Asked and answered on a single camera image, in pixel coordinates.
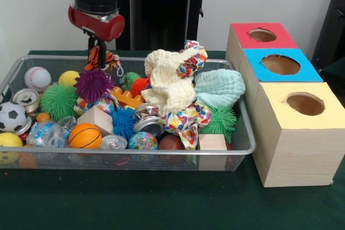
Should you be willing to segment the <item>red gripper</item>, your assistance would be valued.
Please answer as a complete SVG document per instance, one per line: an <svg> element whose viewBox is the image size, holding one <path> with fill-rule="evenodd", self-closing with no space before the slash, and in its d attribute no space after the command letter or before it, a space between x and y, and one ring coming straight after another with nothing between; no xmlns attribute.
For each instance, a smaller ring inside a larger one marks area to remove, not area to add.
<svg viewBox="0 0 345 230"><path fill-rule="evenodd" d="M125 19L116 12L107 16L90 15L76 9L72 5L68 8L68 18L75 27L86 30L99 38L98 64L99 69L104 69L106 67L107 51L104 41L116 40L121 36L125 28ZM92 61L95 58L95 36L90 36L88 39L88 61Z"/></svg>

